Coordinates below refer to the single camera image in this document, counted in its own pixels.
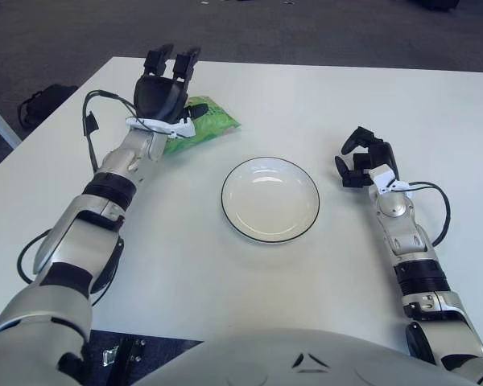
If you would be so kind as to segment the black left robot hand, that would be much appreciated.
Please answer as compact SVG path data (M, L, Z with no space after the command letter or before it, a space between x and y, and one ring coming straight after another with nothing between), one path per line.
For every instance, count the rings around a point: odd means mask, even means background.
M197 119L208 112L208 105L199 103L186 106L188 86L200 55L199 47L179 53L174 62L172 76L164 75L167 61L174 46L150 50L144 62L144 72L134 89L134 108L141 118L155 119L174 124L181 119Z

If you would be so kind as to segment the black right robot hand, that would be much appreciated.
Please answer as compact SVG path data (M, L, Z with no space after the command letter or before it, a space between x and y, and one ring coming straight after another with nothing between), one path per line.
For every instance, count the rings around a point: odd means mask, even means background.
M357 147L365 148L367 151L353 154L352 170L341 157L335 157L336 169L341 177L343 187L363 188L371 186L373 180L369 172L382 165L387 165L398 177L394 152L389 142L376 138L373 132L358 126L345 141L341 153L347 155Z

